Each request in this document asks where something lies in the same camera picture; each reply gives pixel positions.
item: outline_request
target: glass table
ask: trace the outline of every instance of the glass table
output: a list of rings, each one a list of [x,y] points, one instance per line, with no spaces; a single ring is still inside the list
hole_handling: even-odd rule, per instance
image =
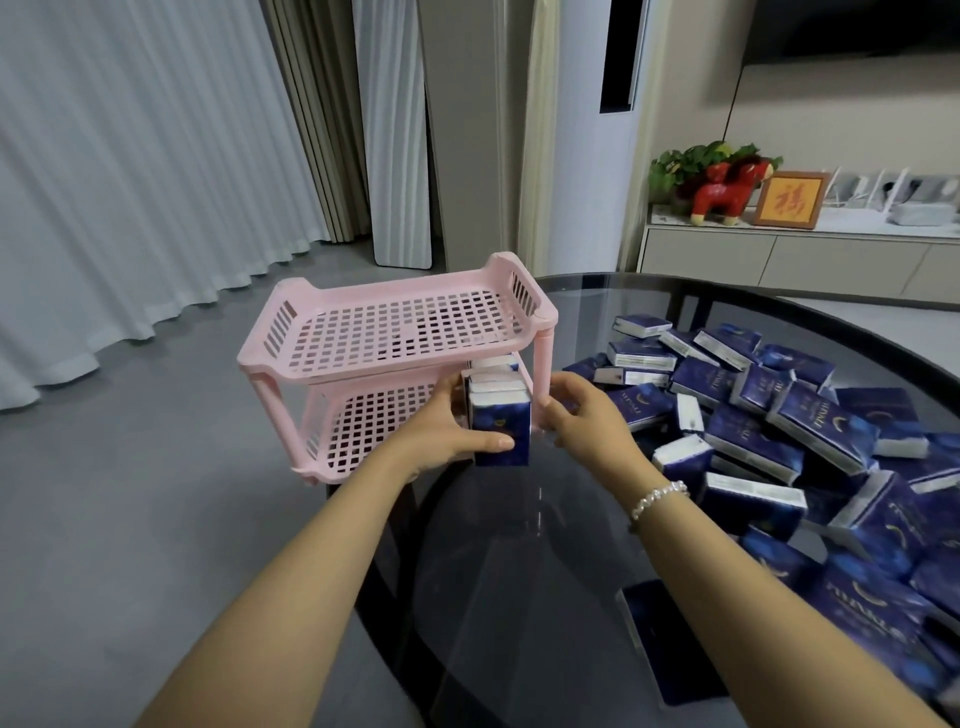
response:
[[[929,429],[960,431],[960,380],[801,304],[639,274],[540,285],[560,311],[554,369],[604,351],[619,314],[660,315],[682,330],[729,322],[835,362],[838,385],[905,387]],[[427,725],[744,725],[729,699],[660,708],[614,602],[657,577],[627,523],[549,437],[535,438],[528,468],[454,463],[404,489],[357,613]],[[800,537],[804,550],[823,549]]]

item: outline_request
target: pink plastic shelf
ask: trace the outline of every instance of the pink plastic shelf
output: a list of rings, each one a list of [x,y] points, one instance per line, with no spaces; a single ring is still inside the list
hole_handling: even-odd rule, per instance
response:
[[[300,440],[306,459],[294,470],[323,483],[341,483],[363,459],[420,409],[438,379],[467,362],[345,379],[310,387]],[[520,364],[531,386],[530,377]]]
[[[511,253],[478,271],[319,290],[276,285],[237,357],[294,470],[343,482],[470,359],[534,344],[536,396],[549,390],[557,309]],[[300,423],[277,382],[309,385]],[[534,422],[539,422],[534,407]]]
[[[476,271],[314,288],[276,285],[237,360],[304,384],[395,372],[526,348],[557,309],[512,253]]]

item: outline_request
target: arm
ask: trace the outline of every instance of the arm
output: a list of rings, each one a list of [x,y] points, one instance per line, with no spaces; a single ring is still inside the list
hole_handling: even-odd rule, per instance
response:
[[[585,379],[554,374],[551,391],[579,405],[541,404],[558,444],[631,511],[667,485],[610,398]],[[689,498],[643,512],[650,561],[752,728],[944,728],[892,672],[794,595]]]
[[[437,384],[410,421],[370,453],[320,513],[217,618],[137,725],[309,724],[394,500],[420,471],[513,440],[459,427]]]

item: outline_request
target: picture frame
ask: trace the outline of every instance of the picture frame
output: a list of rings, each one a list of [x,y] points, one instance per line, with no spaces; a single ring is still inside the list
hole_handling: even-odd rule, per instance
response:
[[[775,172],[760,191],[754,225],[813,230],[832,172]]]

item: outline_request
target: potted plant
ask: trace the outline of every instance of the potted plant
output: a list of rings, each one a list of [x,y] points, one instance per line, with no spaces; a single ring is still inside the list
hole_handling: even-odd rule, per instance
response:
[[[717,140],[697,144],[685,152],[671,149],[650,163],[651,202],[668,202],[676,212],[687,214],[697,190],[707,183],[707,168],[719,162],[738,163],[762,159],[755,144],[745,144],[734,150],[727,142]],[[770,159],[774,169],[783,164],[783,157]]]

